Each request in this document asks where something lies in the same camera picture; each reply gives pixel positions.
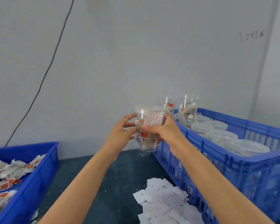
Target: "white wall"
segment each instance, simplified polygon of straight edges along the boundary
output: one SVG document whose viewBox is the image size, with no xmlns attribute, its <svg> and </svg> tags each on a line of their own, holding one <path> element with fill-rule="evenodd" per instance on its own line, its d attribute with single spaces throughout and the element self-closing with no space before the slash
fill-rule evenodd
<svg viewBox="0 0 280 224">
<path fill-rule="evenodd" d="M 9 146 L 59 141 L 94 154 L 140 103 L 200 94 L 247 118 L 275 0 L 75 0 L 54 63 Z M 71 0 L 0 0 L 0 147 L 26 113 Z M 239 42 L 239 32 L 264 30 Z"/>
<path fill-rule="evenodd" d="M 251 120 L 280 128 L 280 2 Z"/>
</svg>

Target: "black wire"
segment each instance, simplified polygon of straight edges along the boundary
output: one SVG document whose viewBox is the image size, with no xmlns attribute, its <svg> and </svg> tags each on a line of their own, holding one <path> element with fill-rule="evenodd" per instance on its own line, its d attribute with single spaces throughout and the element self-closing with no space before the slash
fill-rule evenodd
<svg viewBox="0 0 280 224">
<path fill-rule="evenodd" d="M 31 103 L 31 105 L 30 105 L 30 107 L 29 107 L 27 113 L 25 114 L 25 116 L 23 117 L 23 119 L 21 120 L 21 122 L 17 125 L 17 127 L 16 127 L 15 130 L 13 131 L 12 135 L 10 136 L 10 138 L 8 139 L 8 141 L 7 141 L 6 145 L 5 145 L 5 147 L 7 147 L 7 145 L 8 145 L 8 143 L 9 143 L 9 141 L 11 140 L 12 136 L 15 134 L 17 128 L 20 126 L 20 124 L 23 122 L 23 120 L 25 119 L 25 117 L 26 117 L 27 114 L 29 113 L 29 111 L 30 111 L 32 105 L 34 104 L 35 99 L 37 98 L 39 92 L 41 91 L 41 86 L 43 85 L 43 82 L 44 82 L 44 80 L 45 80 L 45 77 L 47 76 L 47 73 L 48 73 L 48 71 L 50 70 L 50 68 L 51 68 L 51 66 L 52 66 L 52 63 L 53 63 L 53 61 L 54 61 L 55 54 L 56 54 L 56 52 L 57 52 L 57 49 L 58 49 L 58 46 L 59 46 L 59 43 L 60 43 L 60 40 L 61 40 L 63 31 L 64 31 L 64 28 L 65 28 L 65 24 L 66 24 L 66 22 L 67 22 L 68 16 L 70 15 L 70 12 L 71 12 L 71 10 L 72 10 L 72 5 L 73 5 L 73 4 L 74 4 L 74 0 L 72 0 L 72 4 L 71 4 L 70 10 L 69 10 L 69 12 L 68 12 L 68 14 L 67 14 L 67 16 L 66 16 L 66 18 L 65 18 L 65 22 L 64 22 L 64 24 L 63 24 L 63 28 L 62 28 L 62 31 L 61 31 L 61 34 L 60 34 L 60 37 L 59 37 L 57 46 L 56 46 L 55 51 L 54 51 L 54 54 L 53 54 L 53 58 L 52 58 L 51 63 L 50 63 L 50 65 L 49 65 L 49 67 L 48 67 L 48 69 L 47 69 L 47 71 L 46 71 L 46 73 L 45 73 L 45 75 L 44 75 L 44 77 L 43 77 L 43 79 L 42 79 L 42 81 L 41 81 L 41 85 L 39 86 L 39 89 L 38 89 L 38 91 L 37 91 L 37 94 L 36 94 L 35 98 L 33 99 L 33 101 L 32 101 L 32 103 Z"/>
</svg>

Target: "blue plastic crate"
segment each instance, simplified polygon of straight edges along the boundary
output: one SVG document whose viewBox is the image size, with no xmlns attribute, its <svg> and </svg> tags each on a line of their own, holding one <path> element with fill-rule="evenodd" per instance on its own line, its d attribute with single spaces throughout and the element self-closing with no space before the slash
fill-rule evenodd
<svg viewBox="0 0 280 224">
<path fill-rule="evenodd" d="M 262 143 L 271 152 L 252 157 L 241 157 L 178 124 L 186 138 L 249 200 L 274 222 L 280 220 L 280 129 L 252 121 L 198 109 L 202 115 L 228 124 L 228 131 Z M 183 166 L 170 152 L 167 143 L 154 152 L 174 183 L 189 194 L 189 203 L 202 212 L 205 224 L 218 224 L 203 196 Z"/>
<path fill-rule="evenodd" d="M 59 167 L 58 142 L 0 148 L 0 160 L 10 163 L 13 159 L 31 162 L 37 155 L 47 154 L 36 169 L 21 178 L 11 188 L 17 193 L 0 213 L 0 224 L 27 224 L 38 209 Z"/>
</svg>

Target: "right hand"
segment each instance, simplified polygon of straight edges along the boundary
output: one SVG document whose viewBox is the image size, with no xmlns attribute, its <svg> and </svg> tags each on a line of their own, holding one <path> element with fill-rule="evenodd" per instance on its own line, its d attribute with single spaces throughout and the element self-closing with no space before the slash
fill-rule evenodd
<svg viewBox="0 0 280 224">
<path fill-rule="evenodd" d="M 163 126 L 156 127 L 142 125 L 142 129 L 149 133 L 158 133 L 161 138 L 168 143 L 172 154 L 180 159 L 182 149 L 189 145 L 190 142 L 179 130 L 178 126 L 170 115 L 165 114 L 164 118 L 166 119 L 166 122 Z"/>
</svg>

